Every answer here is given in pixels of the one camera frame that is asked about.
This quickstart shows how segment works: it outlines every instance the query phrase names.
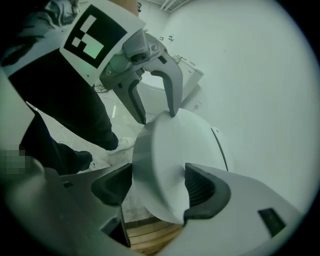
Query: person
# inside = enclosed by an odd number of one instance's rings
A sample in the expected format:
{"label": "person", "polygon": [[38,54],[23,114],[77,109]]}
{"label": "person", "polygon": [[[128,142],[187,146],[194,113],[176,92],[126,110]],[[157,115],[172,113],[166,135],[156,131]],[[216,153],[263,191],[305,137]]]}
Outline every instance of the person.
{"label": "person", "polygon": [[[137,0],[111,1],[138,15]],[[59,52],[68,26],[79,13],[78,0],[36,0],[28,10],[1,60],[20,96],[109,154],[133,147],[132,138],[118,139],[112,132],[100,97]],[[59,175],[87,170],[93,160],[91,153],[57,143],[40,114],[33,112],[35,117],[20,149]]]}

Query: hand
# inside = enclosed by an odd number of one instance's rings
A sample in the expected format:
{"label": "hand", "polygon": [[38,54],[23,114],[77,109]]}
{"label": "hand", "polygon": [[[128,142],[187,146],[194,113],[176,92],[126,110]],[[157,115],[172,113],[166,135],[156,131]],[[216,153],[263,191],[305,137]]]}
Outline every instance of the hand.
{"label": "hand", "polygon": [[117,4],[118,6],[123,7],[124,9],[128,10],[130,13],[134,14],[135,16],[138,16],[137,0],[109,0],[109,1]]}

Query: wooden floor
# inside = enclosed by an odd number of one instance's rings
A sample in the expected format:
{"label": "wooden floor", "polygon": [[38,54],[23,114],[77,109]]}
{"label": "wooden floor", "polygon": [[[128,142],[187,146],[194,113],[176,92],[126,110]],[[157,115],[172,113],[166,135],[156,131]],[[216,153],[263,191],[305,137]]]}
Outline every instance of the wooden floor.
{"label": "wooden floor", "polygon": [[183,230],[182,225],[156,220],[138,227],[127,227],[131,250],[144,255],[155,255]]}

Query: black pants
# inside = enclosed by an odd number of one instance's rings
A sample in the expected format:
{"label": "black pants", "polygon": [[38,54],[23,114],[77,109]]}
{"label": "black pants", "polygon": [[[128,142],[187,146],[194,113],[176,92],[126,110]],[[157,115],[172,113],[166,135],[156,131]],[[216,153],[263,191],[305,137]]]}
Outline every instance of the black pants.
{"label": "black pants", "polygon": [[[94,89],[54,50],[9,77],[20,96],[56,119],[70,131],[105,150],[114,150],[118,138],[112,132],[106,108]],[[21,148],[60,175],[86,170],[89,152],[77,152],[55,142],[36,113]]]}

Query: sneaker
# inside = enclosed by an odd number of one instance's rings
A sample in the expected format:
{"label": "sneaker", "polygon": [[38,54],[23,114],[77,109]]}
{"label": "sneaker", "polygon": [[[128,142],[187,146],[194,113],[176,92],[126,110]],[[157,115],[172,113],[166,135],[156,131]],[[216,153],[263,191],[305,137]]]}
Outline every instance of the sneaker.
{"label": "sneaker", "polygon": [[108,155],[115,154],[122,150],[131,149],[135,145],[136,140],[129,137],[120,137],[118,147],[115,150],[108,151]]}
{"label": "sneaker", "polygon": [[104,169],[104,168],[107,168],[107,167],[110,167],[110,166],[111,165],[109,163],[107,163],[107,162],[105,162],[103,160],[94,158],[94,159],[92,159],[92,161],[90,163],[89,169],[79,171],[78,174],[92,172],[92,171]]}

